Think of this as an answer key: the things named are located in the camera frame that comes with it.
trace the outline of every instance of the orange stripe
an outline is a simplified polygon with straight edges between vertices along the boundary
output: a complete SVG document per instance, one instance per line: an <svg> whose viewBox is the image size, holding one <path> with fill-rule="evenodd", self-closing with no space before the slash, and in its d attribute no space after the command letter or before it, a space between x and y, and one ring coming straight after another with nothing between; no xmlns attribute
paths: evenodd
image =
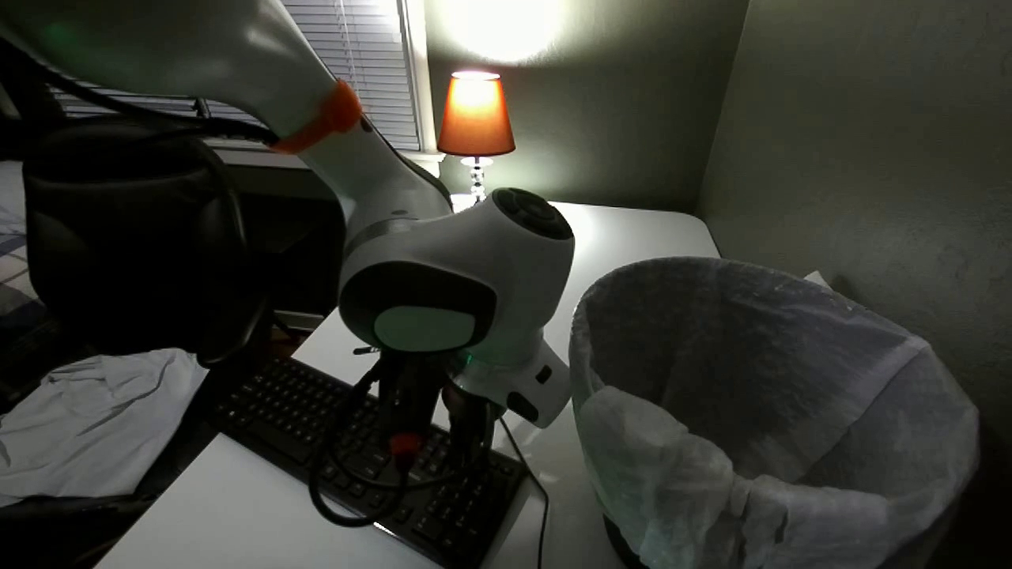
<svg viewBox="0 0 1012 569"><path fill-rule="evenodd" d="M328 91L328 97L322 102L319 113L298 132L291 132L289 139L276 144L276 152L304 152L311 147L316 147L319 139L325 139L328 132L348 132L352 126L358 126L362 116L358 96L352 91L348 83L335 83L335 89Z"/></svg>

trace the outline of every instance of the orange light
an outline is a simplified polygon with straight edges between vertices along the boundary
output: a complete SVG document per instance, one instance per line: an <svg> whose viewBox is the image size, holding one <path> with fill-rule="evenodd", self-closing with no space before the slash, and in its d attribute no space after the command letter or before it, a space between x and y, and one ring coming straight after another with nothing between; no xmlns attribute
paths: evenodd
<svg viewBox="0 0 1012 569"><path fill-rule="evenodd" d="M512 150L514 144L499 72L453 72L442 104L438 152L476 159L505 155Z"/></svg>

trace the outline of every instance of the table lamp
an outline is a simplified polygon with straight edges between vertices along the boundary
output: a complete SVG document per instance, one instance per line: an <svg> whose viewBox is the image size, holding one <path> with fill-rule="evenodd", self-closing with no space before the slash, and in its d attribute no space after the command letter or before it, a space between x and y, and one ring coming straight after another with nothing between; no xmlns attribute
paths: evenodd
<svg viewBox="0 0 1012 569"><path fill-rule="evenodd" d="M485 200L481 159L512 152L512 126L499 72L458 70L442 104L438 152L464 155L472 195Z"/></svg>

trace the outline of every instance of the window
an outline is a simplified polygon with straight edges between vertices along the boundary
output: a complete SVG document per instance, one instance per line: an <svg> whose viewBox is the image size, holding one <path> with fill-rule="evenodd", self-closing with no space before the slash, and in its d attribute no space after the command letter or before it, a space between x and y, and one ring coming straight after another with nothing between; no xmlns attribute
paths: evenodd
<svg viewBox="0 0 1012 569"><path fill-rule="evenodd" d="M424 53L424 0L280 0L316 56L359 96L367 116L400 152L432 150L432 110ZM144 97L105 89L108 96L182 116L255 116L220 102ZM68 116L101 108L57 91Z"/></svg>

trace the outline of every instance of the window blinds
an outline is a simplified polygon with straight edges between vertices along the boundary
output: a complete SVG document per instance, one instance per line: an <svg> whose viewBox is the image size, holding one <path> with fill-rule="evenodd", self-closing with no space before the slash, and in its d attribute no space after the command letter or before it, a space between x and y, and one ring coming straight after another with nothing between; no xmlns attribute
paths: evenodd
<svg viewBox="0 0 1012 569"><path fill-rule="evenodd" d="M417 108L410 96L410 42L406 39L400 0L284 0L291 19L322 61L322 66L353 86L367 116L396 150L421 150ZM182 113L182 116L255 116L220 102L144 97L133 91L101 89L120 102ZM68 116L101 113L101 108L57 91Z"/></svg>

